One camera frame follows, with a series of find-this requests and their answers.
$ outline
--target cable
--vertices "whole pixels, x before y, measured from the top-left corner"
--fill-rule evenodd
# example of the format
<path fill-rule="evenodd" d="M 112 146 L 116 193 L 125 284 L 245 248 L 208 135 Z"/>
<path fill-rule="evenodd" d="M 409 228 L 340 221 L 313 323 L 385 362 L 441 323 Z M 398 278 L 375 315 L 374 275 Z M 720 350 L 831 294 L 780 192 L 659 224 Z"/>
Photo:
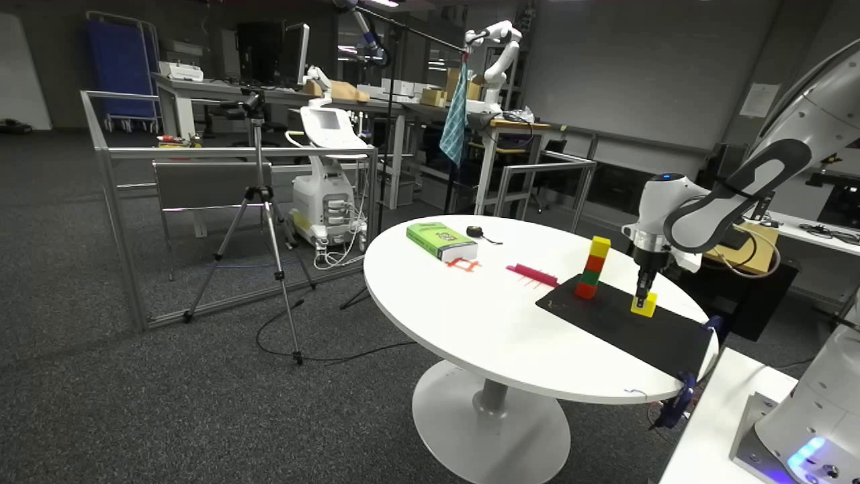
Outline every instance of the cable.
<path fill-rule="evenodd" d="M 745 278 L 745 280 L 765 280 L 765 278 L 776 275 L 776 270 L 782 266 L 782 252 L 780 252 L 780 248 L 770 245 L 770 243 L 765 243 L 765 239 L 757 239 L 755 235 L 749 235 L 749 239 L 753 239 L 753 252 L 746 256 L 746 262 L 731 263 L 727 258 L 720 256 L 723 266 L 726 266 L 727 272 L 734 272 L 735 278 Z M 745 270 L 742 270 L 745 263 L 749 263 L 749 262 L 757 256 L 757 250 L 761 250 L 757 243 L 765 243 L 765 245 L 770 245 L 770 250 L 774 250 L 774 262 L 770 262 L 770 266 L 769 266 L 765 275 L 753 275 L 753 272 L 745 272 Z"/>
<path fill-rule="evenodd" d="M 359 182 L 356 170 L 354 170 L 354 182 L 352 182 L 350 174 L 347 174 L 347 181 L 350 181 L 350 186 L 354 186 L 354 196 L 356 196 L 354 221 L 364 221 L 364 196 L 367 196 L 367 186 L 370 186 L 367 170 L 370 170 L 370 162 L 367 162 L 367 168 L 362 170 L 362 172 L 364 172 L 364 174 L 362 174 L 364 182 Z M 362 237 L 362 231 L 354 228 L 352 237 L 350 237 L 347 250 L 339 252 L 339 256 L 328 256 L 328 252 L 325 252 L 325 263 L 320 263 L 320 262 L 313 258 L 313 270 L 316 270 L 316 272 L 329 272 L 329 270 L 350 266 L 350 263 L 362 262 L 362 256 L 350 258 L 350 252 L 354 250 L 354 239 L 359 239 L 359 237 Z"/>
<path fill-rule="evenodd" d="M 258 334 L 253 336 L 256 348 L 266 356 L 276 356 L 276 358 L 292 358 L 290 352 L 280 352 L 280 350 L 272 350 L 264 344 L 264 334 L 269 325 L 276 323 L 276 318 L 282 318 L 285 313 L 274 313 L 260 329 Z M 380 348 L 370 348 L 370 350 L 362 350 L 362 352 L 352 352 L 352 356 L 303 356 L 303 360 L 316 360 L 316 362 L 329 362 L 329 365 L 340 365 L 340 362 L 350 362 L 350 360 L 359 360 L 359 358 L 367 358 L 367 356 L 375 356 L 375 352 L 386 352 L 386 350 L 398 350 L 398 348 L 410 348 L 417 342 L 391 342 L 391 344 L 380 344 Z"/>
<path fill-rule="evenodd" d="M 835 325 L 847 325 L 847 329 L 860 332 L 860 325 L 856 325 L 856 323 L 851 323 L 851 319 L 847 319 L 847 318 L 840 318 L 840 315 L 831 315 L 831 318 L 833 318 L 833 323 L 835 323 Z"/>

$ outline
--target cardboard box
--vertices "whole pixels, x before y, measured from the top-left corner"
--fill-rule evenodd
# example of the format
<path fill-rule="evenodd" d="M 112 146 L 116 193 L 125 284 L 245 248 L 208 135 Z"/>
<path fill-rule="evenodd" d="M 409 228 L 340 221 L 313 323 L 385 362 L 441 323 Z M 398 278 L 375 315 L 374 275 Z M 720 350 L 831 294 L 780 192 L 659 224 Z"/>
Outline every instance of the cardboard box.
<path fill-rule="evenodd" d="M 311 99 L 320 99 L 323 98 L 323 86 L 316 80 L 303 84 L 303 95 L 309 95 Z M 329 80 L 329 99 L 339 99 L 339 103 L 367 103 L 370 98 L 364 91 L 356 91 L 352 84 Z"/>
<path fill-rule="evenodd" d="M 450 99 L 454 88 L 457 88 L 457 80 L 460 80 L 460 68 L 449 68 L 449 77 L 446 77 L 446 99 Z M 479 84 L 468 84 L 468 99 L 480 99 L 480 86 Z"/>
<path fill-rule="evenodd" d="M 425 88 L 418 106 L 446 107 L 449 98 L 444 88 Z"/>

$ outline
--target red object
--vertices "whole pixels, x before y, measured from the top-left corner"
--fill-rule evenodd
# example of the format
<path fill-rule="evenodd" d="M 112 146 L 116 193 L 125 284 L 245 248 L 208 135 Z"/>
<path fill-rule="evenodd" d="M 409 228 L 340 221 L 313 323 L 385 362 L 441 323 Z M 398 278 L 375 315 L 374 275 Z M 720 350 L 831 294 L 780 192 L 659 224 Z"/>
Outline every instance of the red object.
<path fill-rule="evenodd" d="M 605 258 L 590 256 L 590 258 L 586 262 L 586 272 L 598 275 L 598 272 L 602 272 L 602 263 L 605 263 Z"/>
<path fill-rule="evenodd" d="M 462 270 L 462 272 L 472 272 L 479 266 L 479 262 L 450 258 L 449 266 Z"/>
<path fill-rule="evenodd" d="M 575 284 L 573 295 L 590 302 L 595 295 L 595 284 Z"/>
<path fill-rule="evenodd" d="M 538 283 L 542 283 L 547 287 L 558 287 L 558 280 L 552 275 L 538 272 L 538 270 L 524 266 L 524 263 L 507 266 L 507 272 L 516 272 L 520 278 L 538 280 Z"/>

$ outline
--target ceiling light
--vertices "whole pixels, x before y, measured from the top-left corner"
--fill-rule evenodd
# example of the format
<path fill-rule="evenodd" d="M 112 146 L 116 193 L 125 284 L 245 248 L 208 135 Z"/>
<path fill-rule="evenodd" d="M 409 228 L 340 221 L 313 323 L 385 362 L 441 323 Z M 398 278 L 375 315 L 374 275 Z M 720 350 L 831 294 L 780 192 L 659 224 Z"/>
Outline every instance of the ceiling light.
<path fill-rule="evenodd" d="M 385 6 L 385 9 L 398 9 L 399 2 L 394 0 L 370 0 L 374 6 Z"/>

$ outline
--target table pedestal base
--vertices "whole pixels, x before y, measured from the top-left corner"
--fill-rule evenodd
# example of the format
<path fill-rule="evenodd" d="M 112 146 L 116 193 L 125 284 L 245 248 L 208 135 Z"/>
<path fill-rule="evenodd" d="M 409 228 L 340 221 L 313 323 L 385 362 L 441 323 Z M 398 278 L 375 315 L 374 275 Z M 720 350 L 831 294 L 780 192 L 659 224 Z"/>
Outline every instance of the table pedestal base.
<path fill-rule="evenodd" d="M 483 381 L 446 360 L 418 380 L 410 414 L 429 454 L 468 481 L 547 481 L 569 454 L 569 426 L 552 399 Z"/>

